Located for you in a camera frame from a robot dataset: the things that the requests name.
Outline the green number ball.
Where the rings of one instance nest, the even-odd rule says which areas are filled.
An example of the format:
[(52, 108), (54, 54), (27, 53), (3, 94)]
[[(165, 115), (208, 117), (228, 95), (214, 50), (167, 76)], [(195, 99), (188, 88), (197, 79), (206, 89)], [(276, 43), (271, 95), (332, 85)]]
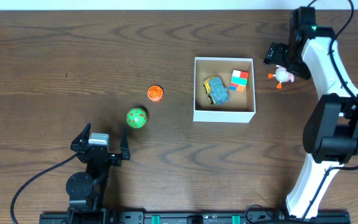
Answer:
[(142, 108), (132, 108), (126, 114), (127, 124), (135, 129), (142, 128), (148, 120), (147, 113)]

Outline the orange round spinner toy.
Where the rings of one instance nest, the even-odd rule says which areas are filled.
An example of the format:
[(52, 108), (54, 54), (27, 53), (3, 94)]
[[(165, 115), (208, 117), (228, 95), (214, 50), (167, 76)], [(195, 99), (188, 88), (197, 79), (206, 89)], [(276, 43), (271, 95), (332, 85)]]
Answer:
[(147, 90), (148, 98), (153, 102), (159, 102), (163, 97), (163, 89), (158, 85), (151, 86)]

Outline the yellow grey toy truck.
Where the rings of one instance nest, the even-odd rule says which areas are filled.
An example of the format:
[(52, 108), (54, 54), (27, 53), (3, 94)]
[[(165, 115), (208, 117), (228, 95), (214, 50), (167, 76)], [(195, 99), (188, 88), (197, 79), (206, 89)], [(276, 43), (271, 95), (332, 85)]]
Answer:
[(211, 105), (221, 105), (229, 100), (227, 88), (219, 76), (212, 76), (203, 81), (203, 90), (208, 95)]

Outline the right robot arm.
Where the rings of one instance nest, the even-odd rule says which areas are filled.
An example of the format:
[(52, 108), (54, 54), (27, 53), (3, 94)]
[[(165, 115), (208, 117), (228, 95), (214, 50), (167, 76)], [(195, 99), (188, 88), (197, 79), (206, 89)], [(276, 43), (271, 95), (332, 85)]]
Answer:
[(315, 8), (290, 14), (288, 43), (272, 43), (264, 58), (280, 73), (312, 79), (318, 103), (303, 130), (305, 163), (285, 199), (286, 221), (318, 222), (318, 207), (340, 170), (358, 170), (358, 89), (338, 52), (340, 32), (316, 24)]

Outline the pink white duck toy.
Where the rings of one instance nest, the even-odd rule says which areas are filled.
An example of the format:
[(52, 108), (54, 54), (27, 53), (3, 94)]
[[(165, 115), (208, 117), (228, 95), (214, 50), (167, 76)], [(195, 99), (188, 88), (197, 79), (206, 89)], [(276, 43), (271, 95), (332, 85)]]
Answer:
[(278, 81), (278, 84), (276, 86), (277, 89), (281, 90), (282, 89), (282, 83), (285, 82), (294, 82), (295, 81), (295, 76), (294, 74), (288, 72), (286, 70), (286, 68), (277, 65), (276, 66), (276, 71), (275, 73), (269, 73), (268, 74), (268, 79), (273, 79), (275, 78), (276, 81)]

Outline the colourful puzzle cube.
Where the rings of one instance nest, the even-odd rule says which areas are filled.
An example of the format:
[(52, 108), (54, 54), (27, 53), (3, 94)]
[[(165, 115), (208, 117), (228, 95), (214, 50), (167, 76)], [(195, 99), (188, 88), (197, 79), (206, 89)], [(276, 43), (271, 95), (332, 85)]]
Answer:
[(229, 89), (244, 92), (247, 86), (249, 73), (241, 70), (233, 70)]

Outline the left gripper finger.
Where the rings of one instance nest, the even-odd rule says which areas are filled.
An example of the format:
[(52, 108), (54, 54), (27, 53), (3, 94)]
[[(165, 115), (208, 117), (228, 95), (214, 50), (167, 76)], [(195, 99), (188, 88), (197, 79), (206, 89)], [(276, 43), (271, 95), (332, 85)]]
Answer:
[(122, 138), (120, 143), (120, 150), (122, 154), (128, 154), (129, 153), (129, 143), (127, 140), (127, 127), (125, 126), (122, 132)]
[(73, 146), (81, 146), (83, 143), (87, 143), (89, 136), (90, 136), (90, 129), (91, 129), (91, 124), (88, 123), (84, 127), (82, 132), (79, 135), (77, 135), (76, 138), (74, 138), (74, 140), (72, 141), (72, 145)]

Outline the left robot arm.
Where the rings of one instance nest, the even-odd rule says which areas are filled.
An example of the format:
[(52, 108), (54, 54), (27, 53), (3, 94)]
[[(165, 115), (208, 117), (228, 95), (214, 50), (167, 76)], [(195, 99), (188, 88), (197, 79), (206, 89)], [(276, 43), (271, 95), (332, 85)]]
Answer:
[(70, 146), (76, 157), (86, 164), (84, 172), (77, 172), (67, 180), (66, 192), (72, 210), (99, 209), (103, 203), (110, 167), (119, 167), (122, 161), (131, 158), (127, 128), (122, 133), (119, 153), (109, 152), (108, 134), (90, 133), (90, 129), (88, 123)]

